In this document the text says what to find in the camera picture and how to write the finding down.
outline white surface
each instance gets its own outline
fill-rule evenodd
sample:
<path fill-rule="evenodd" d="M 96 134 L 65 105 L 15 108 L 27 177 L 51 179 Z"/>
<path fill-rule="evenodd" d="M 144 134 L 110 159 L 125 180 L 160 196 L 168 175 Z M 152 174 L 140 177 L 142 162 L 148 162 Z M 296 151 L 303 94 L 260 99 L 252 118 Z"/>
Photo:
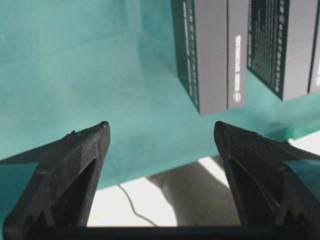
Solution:
<path fill-rule="evenodd" d="M 288 142 L 298 149 L 320 155 L 320 131 L 316 131 L 296 140 L 289 139 Z"/>
<path fill-rule="evenodd" d="M 212 158 L 199 160 L 209 173 L 218 181 L 229 187 L 224 171 Z M 130 196 L 136 212 L 161 227 L 177 226 L 172 207 L 161 191 L 146 178 L 139 178 L 121 184 Z M 130 206 L 126 195 L 118 186 L 112 186 L 95 193 L 88 224 L 89 227 L 133 227 L 152 225 L 137 217 Z"/>

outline gray object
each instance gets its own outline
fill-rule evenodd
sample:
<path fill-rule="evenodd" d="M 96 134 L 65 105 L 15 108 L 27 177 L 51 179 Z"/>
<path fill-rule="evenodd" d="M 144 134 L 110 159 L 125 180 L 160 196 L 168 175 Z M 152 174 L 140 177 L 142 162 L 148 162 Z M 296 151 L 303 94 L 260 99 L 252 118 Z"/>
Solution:
<path fill-rule="evenodd" d="M 248 0 L 171 0 L 179 79 L 201 115 L 245 104 Z"/>
<path fill-rule="evenodd" d="M 279 98 L 308 92 L 318 0 L 250 0 L 248 68 Z"/>
<path fill-rule="evenodd" d="M 319 25 L 319 4 L 317 7 L 316 27 L 314 33 L 313 56 L 310 73 L 309 92 L 313 93 L 320 90 L 320 25 Z"/>

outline dark gray box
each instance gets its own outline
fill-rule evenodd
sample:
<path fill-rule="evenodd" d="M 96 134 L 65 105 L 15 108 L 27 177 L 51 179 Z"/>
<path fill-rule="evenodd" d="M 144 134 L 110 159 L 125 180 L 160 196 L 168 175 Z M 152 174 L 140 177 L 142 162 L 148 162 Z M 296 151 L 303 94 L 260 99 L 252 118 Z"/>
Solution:
<path fill-rule="evenodd" d="M 201 115 L 245 103 L 248 0 L 171 0 L 179 79 Z"/>
<path fill-rule="evenodd" d="M 308 92 L 318 0 L 250 0 L 248 68 L 279 98 Z"/>

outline teal cloth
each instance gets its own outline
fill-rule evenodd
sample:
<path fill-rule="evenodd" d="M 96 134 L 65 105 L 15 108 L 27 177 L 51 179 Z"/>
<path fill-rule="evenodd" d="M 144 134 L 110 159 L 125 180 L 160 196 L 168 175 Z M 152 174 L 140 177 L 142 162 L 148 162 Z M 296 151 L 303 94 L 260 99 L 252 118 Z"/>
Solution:
<path fill-rule="evenodd" d="M 320 160 L 302 159 L 284 162 L 320 202 Z"/>
<path fill-rule="evenodd" d="M 0 165 L 0 240 L 3 239 L 3 224 L 27 186 L 37 163 Z"/>
<path fill-rule="evenodd" d="M 320 93 L 281 102 L 251 73 L 245 107 L 199 116 L 170 0 L 1 0 L 0 29 L 0 159 L 108 121 L 101 189 L 217 155 L 216 121 L 279 141 L 320 129 Z"/>

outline wrinkled fabric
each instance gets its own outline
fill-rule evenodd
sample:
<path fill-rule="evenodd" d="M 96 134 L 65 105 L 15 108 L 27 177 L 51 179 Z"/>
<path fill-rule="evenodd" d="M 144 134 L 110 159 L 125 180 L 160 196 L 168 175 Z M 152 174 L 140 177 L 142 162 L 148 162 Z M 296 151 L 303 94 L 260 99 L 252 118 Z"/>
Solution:
<path fill-rule="evenodd" d="M 279 141 L 319 127 L 320 93 L 281 102 L 251 73 L 245 107 L 199 116 L 173 33 L 170 0 L 2 0 L 0 159 L 108 121 L 101 189 L 215 156 L 216 121 Z"/>

